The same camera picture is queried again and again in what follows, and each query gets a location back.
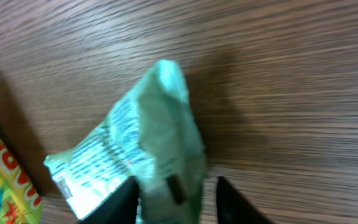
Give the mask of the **teal tissue pack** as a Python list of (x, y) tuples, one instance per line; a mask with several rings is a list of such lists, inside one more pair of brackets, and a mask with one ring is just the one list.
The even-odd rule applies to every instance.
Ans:
[(198, 223), (206, 157), (179, 64), (158, 61), (84, 140), (44, 164), (80, 220), (134, 177), (138, 223)]

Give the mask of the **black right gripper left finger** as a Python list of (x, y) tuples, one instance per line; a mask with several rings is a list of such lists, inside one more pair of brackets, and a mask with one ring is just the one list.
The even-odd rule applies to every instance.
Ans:
[(136, 224), (139, 205), (139, 185), (135, 177), (129, 177), (80, 224)]

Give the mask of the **green snack bag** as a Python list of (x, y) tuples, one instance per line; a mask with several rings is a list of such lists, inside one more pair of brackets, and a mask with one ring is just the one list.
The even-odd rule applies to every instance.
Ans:
[(42, 198), (0, 138), (0, 224), (38, 224)]

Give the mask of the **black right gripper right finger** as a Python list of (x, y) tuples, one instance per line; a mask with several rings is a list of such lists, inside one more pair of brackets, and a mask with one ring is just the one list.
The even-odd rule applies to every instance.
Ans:
[(219, 224), (273, 224), (223, 176), (216, 185), (216, 212)]

